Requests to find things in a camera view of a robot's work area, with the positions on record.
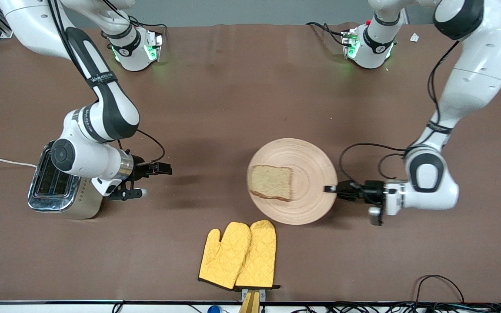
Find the brown table cover mat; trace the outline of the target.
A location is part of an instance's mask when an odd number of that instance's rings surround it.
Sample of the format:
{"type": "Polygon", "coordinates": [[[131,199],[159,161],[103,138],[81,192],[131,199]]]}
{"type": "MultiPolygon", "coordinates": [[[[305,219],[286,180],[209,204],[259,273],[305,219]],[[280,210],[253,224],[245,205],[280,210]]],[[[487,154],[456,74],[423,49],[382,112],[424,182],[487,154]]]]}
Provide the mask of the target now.
{"type": "MultiPolygon", "coordinates": [[[[407,147],[434,112],[426,79],[453,44],[407,25],[384,67],[364,70],[309,26],[171,27],[164,63],[131,73],[87,33],[173,174],[138,181],[145,198],[68,220],[29,208],[33,168],[0,163],[0,300],[237,298],[197,276],[210,230],[265,218],[245,182],[253,154],[284,137],[332,163],[359,142],[407,147]]],[[[405,209],[372,226],[368,206],[339,200],[315,223],[276,223],[270,301],[408,301],[420,277],[442,275],[468,302],[501,302],[501,91],[443,154],[460,188],[451,210],[405,209]]]]}

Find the yellow oven mitt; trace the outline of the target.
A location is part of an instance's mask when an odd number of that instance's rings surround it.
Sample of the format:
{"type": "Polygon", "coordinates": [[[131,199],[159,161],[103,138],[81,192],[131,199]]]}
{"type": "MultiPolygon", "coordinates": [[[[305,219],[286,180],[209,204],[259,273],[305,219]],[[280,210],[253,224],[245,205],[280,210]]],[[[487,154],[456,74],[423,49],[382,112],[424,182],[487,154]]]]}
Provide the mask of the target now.
{"type": "Polygon", "coordinates": [[[260,220],[250,227],[252,238],[239,271],[237,289],[280,289],[274,284],[276,266],[277,234],[272,222],[260,220]]]}
{"type": "Polygon", "coordinates": [[[224,232],[212,229],[201,258],[198,280],[221,289],[232,290],[243,267],[251,243],[247,224],[231,222],[224,232]]]}

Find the beige chrome toaster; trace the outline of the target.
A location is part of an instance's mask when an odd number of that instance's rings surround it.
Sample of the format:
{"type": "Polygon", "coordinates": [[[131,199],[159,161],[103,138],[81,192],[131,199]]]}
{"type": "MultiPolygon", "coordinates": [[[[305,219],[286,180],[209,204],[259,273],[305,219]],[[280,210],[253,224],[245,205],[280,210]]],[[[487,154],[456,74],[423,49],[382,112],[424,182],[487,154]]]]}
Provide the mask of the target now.
{"type": "Polygon", "coordinates": [[[99,214],[103,196],[90,179],[58,170],[51,161],[50,141],[43,149],[30,184],[27,204],[38,213],[51,213],[68,219],[91,219],[99,214]]]}

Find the brown bread slice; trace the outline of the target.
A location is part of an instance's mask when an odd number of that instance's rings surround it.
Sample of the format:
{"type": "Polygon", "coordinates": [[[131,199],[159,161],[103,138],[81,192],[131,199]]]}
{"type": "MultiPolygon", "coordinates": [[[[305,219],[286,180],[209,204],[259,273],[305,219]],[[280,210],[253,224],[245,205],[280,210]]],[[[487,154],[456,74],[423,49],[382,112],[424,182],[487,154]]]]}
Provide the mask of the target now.
{"type": "Polygon", "coordinates": [[[287,167],[251,166],[247,174],[248,189],[262,199],[290,202],[293,176],[294,171],[287,167]]]}

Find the round wooden plate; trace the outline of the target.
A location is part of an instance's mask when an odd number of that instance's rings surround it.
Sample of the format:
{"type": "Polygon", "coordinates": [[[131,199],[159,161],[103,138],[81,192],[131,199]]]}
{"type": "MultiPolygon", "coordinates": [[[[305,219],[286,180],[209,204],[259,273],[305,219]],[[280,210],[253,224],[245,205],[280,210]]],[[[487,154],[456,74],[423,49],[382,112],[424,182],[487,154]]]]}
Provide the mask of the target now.
{"type": "Polygon", "coordinates": [[[326,216],[336,194],[325,192],[337,184],[336,169],[327,154],[308,141],[283,138],[259,148],[247,170],[247,190],[255,206],[268,218],[288,225],[305,225],[326,216]],[[252,184],[258,166],[291,170],[291,196],[267,196],[252,184]]]}

